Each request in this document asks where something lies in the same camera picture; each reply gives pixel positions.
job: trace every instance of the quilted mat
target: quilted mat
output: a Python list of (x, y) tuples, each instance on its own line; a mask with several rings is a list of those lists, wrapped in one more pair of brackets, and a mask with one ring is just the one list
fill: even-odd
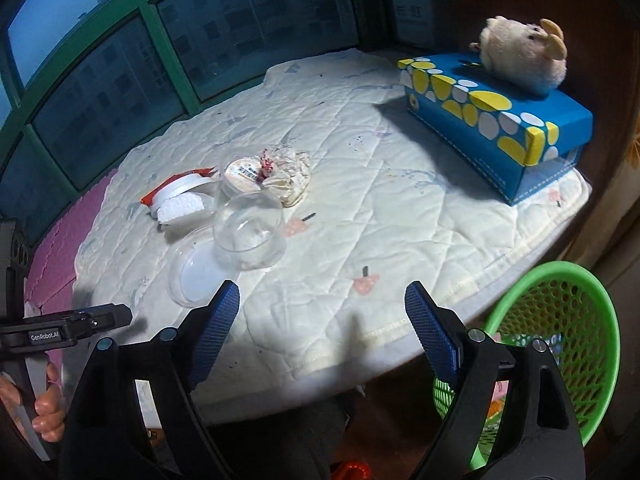
[[(240, 275), (241, 311), (193, 393), (206, 422), (242, 418), (220, 406), (246, 396), (260, 404), (261, 392), (277, 397), (288, 384), (410, 336), (402, 298), (413, 280), (456, 309), (584, 205), (589, 187), (577, 171), (517, 206), (501, 202), (409, 115), (398, 78), (391, 63), (357, 50), (286, 62), (260, 86), (133, 149), (76, 256), (75, 307), (129, 305), (135, 318), (115, 336), (120, 343), (178, 326), (186, 311), (168, 295), (172, 240), (140, 197), (174, 173), (215, 165), (230, 146), (285, 142), (309, 152), (306, 197), (286, 210), (286, 254), (271, 269)], [(467, 320), (487, 306), (458, 314)], [(417, 339), (405, 352), (406, 360), (420, 352)], [(336, 388), (355, 386), (348, 375)], [(301, 402), (280, 397), (263, 411)], [(148, 420), (148, 392), (141, 403)]]

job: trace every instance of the crumpled paper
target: crumpled paper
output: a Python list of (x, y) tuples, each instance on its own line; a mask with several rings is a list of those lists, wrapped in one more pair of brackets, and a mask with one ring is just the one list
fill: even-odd
[(284, 207), (296, 205), (311, 177), (311, 159), (307, 152), (296, 152), (281, 144), (266, 148), (260, 157), (262, 188), (277, 196)]

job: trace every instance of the metal bolt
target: metal bolt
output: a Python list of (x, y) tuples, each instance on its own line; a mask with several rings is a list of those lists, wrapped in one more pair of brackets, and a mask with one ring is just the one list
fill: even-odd
[(544, 352), (546, 350), (546, 343), (542, 341), (542, 339), (534, 339), (531, 343), (533, 348), (535, 348), (538, 352)]
[(177, 335), (178, 331), (174, 327), (170, 326), (162, 329), (162, 332), (160, 332), (160, 339), (162, 341), (173, 341)]
[(476, 343), (481, 343), (486, 339), (486, 334), (479, 328), (472, 328), (467, 332), (467, 335), (471, 341), (475, 341)]
[(111, 339), (110, 337), (103, 337), (102, 339), (100, 339), (100, 341), (98, 341), (98, 344), (96, 346), (98, 347), (98, 350), (108, 350), (112, 344), (113, 339)]

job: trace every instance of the laundry basket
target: laundry basket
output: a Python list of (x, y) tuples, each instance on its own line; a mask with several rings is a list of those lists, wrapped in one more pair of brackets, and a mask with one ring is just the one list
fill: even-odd
[[(588, 270), (569, 262), (550, 262), (529, 271), (502, 298), (489, 317), (485, 332), (500, 333), (502, 341), (526, 334), (559, 340), (556, 360), (580, 425), (582, 443), (596, 431), (618, 376), (620, 333), (613, 304), (602, 284)], [(433, 400), (444, 418), (453, 391), (436, 379)], [(500, 414), (484, 425), (472, 458), (482, 467), (494, 444)]]

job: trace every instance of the polka dot box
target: polka dot box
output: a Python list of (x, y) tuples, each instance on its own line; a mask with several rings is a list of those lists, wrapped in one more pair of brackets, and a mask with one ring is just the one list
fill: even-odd
[(559, 90), (545, 98), (491, 78), (476, 54), (398, 62), (410, 112), (514, 205), (574, 167), (593, 117)]

